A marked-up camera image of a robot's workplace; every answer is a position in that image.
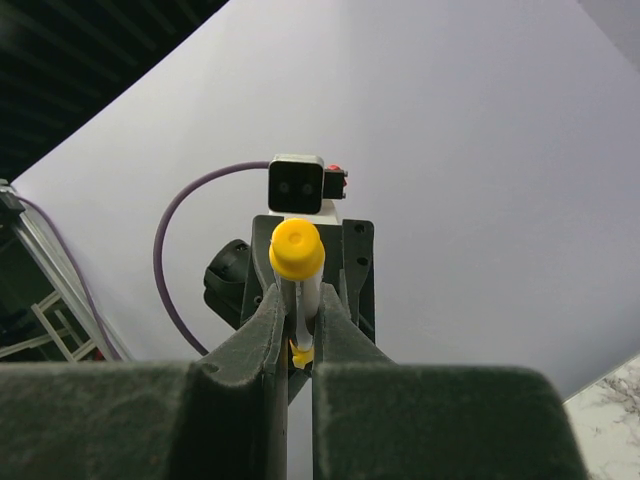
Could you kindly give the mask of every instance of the camera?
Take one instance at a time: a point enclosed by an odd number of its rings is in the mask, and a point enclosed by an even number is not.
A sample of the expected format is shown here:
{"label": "camera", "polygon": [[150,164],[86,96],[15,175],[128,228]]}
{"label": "camera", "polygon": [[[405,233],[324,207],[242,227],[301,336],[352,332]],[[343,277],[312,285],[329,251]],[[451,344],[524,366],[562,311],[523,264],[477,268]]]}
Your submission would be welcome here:
{"label": "camera", "polygon": [[276,155],[269,165],[269,209],[315,215],[322,208],[324,161],[316,155]]}

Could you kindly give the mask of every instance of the marker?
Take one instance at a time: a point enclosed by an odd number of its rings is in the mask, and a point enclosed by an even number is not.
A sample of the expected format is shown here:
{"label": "marker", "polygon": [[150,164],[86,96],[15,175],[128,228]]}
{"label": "marker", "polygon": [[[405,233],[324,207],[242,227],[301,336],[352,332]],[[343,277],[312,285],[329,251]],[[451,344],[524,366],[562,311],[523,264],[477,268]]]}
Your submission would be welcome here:
{"label": "marker", "polygon": [[295,337],[292,339],[294,363],[296,353],[298,363],[311,361],[313,336],[307,328],[307,322],[318,313],[324,259],[320,234],[309,220],[290,218],[273,230],[269,260],[285,311],[296,320]]}

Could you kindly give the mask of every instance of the black plastic part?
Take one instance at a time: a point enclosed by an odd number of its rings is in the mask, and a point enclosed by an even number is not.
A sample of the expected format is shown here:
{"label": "black plastic part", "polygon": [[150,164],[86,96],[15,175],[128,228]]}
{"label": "black plastic part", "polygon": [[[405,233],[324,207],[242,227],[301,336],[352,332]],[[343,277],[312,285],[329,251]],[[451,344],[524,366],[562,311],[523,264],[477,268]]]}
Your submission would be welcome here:
{"label": "black plastic part", "polygon": [[342,200],[344,198],[345,172],[344,170],[325,169],[324,189],[322,197],[328,200]]}
{"label": "black plastic part", "polygon": [[0,369],[0,479],[285,479],[283,326],[272,288],[198,363]]}
{"label": "black plastic part", "polygon": [[562,402],[521,369],[323,362],[314,480],[586,480]]}
{"label": "black plastic part", "polygon": [[204,274],[205,303],[235,330],[240,328],[250,262],[249,245],[243,240],[233,240],[220,250]]}
{"label": "black plastic part", "polygon": [[[274,228],[283,217],[258,215],[253,219],[251,264],[247,274],[242,321],[255,312],[254,298],[275,283],[269,263]],[[342,225],[316,225],[325,247],[323,282],[332,285],[348,305],[351,321],[371,340],[375,339],[373,224],[344,220]]]}
{"label": "black plastic part", "polygon": [[320,289],[320,309],[314,332],[313,372],[323,362],[383,362],[391,360],[353,322],[333,285]]}
{"label": "black plastic part", "polygon": [[324,169],[318,163],[269,164],[269,209],[315,215],[322,208]]}

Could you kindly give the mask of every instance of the metal frame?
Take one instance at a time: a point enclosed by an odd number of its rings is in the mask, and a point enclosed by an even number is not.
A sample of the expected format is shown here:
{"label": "metal frame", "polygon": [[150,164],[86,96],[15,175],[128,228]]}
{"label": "metal frame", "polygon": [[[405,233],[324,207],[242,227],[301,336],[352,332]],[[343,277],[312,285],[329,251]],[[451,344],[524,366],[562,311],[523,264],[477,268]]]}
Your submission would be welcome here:
{"label": "metal frame", "polygon": [[[66,328],[61,328],[60,330],[56,330],[56,335],[60,338],[63,338],[69,335],[69,331]],[[24,342],[15,343],[8,347],[0,348],[0,358],[8,357],[9,355],[13,355],[14,353],[18,353],[29,348],[41,347],[42,345],[49,343],[51,340],[51,335],[46,333],[44,335],[40,335],[39,337],[25,340]]]}
{"label": "metal frame", "polygon": [[[0,191],[10,191],[17,193],[11,186],[0,184]],[[13,224],[13,231],[27,249],[31,257],[40,267],[40,270],[51,282],[51,285],[59,293],[60,297],[69,310],[78,319],[80,325],[87,332],[89,337],[95,342],[104,358],[113,361],[106,342],[100,334],[100,329],[89,308],[89,303],[80,284],[80,280],[75,274],[68,258],[56,248],[57,242],[50,240],[49,236],[39,226],[37,217],[33,210],[26,208],[20,217]],[[131,360],[131,354],[115,334],[109,324],[104,325],[105,330],[111,338],[113,346],[118,351],[123,360]]]}
{"label": "metal frame", "polygon": [[[46,316],[46,311],[55,307],[56,304],[58,304],[60,301],[60,294],[54,291],[53,293],[45,297],[40,303],[31,305],[31,311],[47,331],[48,335],[45,336],[48,337],[48,341],[52,341],[56,344],[56,346],[68,362],[76,363],[86,357],[92,350],[94,350],[96,348],[96,343],[92,339],[83,343],[78,334],[71,327],[67,318],[62,312],[60,312],[59,309],[55,309],[54,314],[60,320],[64,328],[61,330],[56,330],[53,327]],[[70,335],[74,343],[76,344],[76,347],[78,348],[73,351],[69,350],[67,345],[62,340],[62,335],[60,335],[59,332],[64,332],[65,336]]]}

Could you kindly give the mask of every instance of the yellow marker cap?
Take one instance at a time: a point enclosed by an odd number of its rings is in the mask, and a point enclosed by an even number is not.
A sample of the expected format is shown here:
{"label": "yellow marker cap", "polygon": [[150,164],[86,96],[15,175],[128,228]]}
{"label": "yellow marker cap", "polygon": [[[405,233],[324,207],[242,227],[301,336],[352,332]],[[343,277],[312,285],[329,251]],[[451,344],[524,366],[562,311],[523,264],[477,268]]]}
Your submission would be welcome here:
{"label": "yellow marker cap", "polygon": [[289,345],[291,345],[291,353],[293,354],[292,361],[294,367],[304,370],[304,367],[306,367],[307,364],[313,362],[313,347],[311,347],[311,350],[303,352],[302,350],[299,350],[291,340],[289,340]]}
{"label": "yellow marker cap", "polygon": [[324,264],[324,245],[316,226],[302,218],[280,223],[271,235],[269,260],[273,270],[287,280],[312,277]]}

